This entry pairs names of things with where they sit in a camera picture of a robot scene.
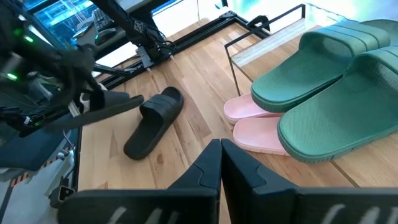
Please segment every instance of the wooden tabletop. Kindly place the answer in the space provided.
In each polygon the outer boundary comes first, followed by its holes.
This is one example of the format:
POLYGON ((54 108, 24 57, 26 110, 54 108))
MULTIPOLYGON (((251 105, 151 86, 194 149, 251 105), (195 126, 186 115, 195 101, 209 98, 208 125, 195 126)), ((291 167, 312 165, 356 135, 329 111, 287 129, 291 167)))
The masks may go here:
MULTIPOLYGON (((201 20, 170 39, 177 39, 209 22, 201 20)), ((155 149, 143 160, 123 153, 124 143, 141 120, 138 109, 87 125, 83 128, 78 190, 165 189, 178 179, 213 138, 233 139, 233 126, 223 114, 225 102, 237 97, 224 44, 243 35, 246 29, 233 24, 200 43, 118 86, 131 96, 149 99, 167 86, 184 96, 182 112, 155 149)), ((299 37, 258 57, 252 77, 236 70, 242 93, 249 93, 252 79, 280 64, 297 50, 299 37)), ((259 42, 256 36, 232 45, 236 54, 259 42)), ((125 62, 125 67, 132 62, 125 62)), ((304 164, 288 156, 249 152, 282 177, 300 186, 398 186, 398 134, 373 142, 331 162, 304 164)), ((229 223, 224 195, 221 195, 220 223, 229 223)))

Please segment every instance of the green led light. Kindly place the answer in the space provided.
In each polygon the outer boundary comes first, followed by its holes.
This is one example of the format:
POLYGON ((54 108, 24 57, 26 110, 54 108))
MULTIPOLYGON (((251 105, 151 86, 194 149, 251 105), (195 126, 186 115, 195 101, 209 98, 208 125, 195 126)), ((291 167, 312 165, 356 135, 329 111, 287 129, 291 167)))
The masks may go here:
POLYGON ((28 36, 25 36, 24 38, 25 38, 25 40, 29 41, 30 43, 33 43, 33 39, 32 38, 30 38, 28 36))
POLYGON ((22 29, 16 29, 16 30, 14 30, 14 34, 15 35, 21 35, 23 33, 23 31, 24 30, 22 30, 22 29))
POLYGON ((8 73, 7 76, 8 76, 8 78, 10 78, 11 80, 17 80, 17 79, 18 79, 18 77, 17 77, 16 75, 13 75, 13 74, 11 74, 11 73, 8 73))

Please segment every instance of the green slide sandal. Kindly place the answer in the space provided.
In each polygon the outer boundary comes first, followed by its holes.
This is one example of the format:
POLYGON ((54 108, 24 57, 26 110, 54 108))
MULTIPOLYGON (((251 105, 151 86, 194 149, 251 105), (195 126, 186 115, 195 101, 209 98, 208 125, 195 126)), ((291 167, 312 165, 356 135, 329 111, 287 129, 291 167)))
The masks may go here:
POLYGON ((373 21, 362 22, 367 26, 373 26, 379 29, 383 29, 390 34, 391 45, 398 45, 398 22, 391 21, 388 19, 376 19, 373 21))
POLYGON ((277 130, 299 161, 322 162, 398 130, 398 46, 356 56, 343 78, 289 110, 277 130))
POLYGON ((390 43, 387 31, 352 21, 306 32, 296 53, 253 82, 253 101, 286 112, 339 80, 355 55, 390 43))

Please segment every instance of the window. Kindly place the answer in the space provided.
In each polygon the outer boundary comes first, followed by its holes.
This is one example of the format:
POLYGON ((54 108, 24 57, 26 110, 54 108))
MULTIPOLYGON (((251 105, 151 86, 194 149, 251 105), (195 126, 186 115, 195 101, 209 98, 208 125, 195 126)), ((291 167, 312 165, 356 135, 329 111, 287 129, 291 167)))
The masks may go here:
POLYGON ((77 25, 89 19, 95 9, 89 0, 59 0, 36 12, 35 17, 66 46, 76 44, 72 37, 78 31, 77 25))

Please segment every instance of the pink slide sandal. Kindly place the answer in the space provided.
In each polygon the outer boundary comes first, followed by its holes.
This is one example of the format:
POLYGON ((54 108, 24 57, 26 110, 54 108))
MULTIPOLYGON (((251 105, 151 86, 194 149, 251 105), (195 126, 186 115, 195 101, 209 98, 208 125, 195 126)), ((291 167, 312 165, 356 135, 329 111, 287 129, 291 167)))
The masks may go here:
POLYGON ((246 118, 234 127, 235 143, 242 149, 288 156, 278 139, 277 124, 280 117, 246 118))
POLYGON ((251 94, 228 100, 224 105, 224 114, 231 124, 236 124, 243 118, 280 116, 278 113, 271 113, 258 107, 251 99, 251 94))

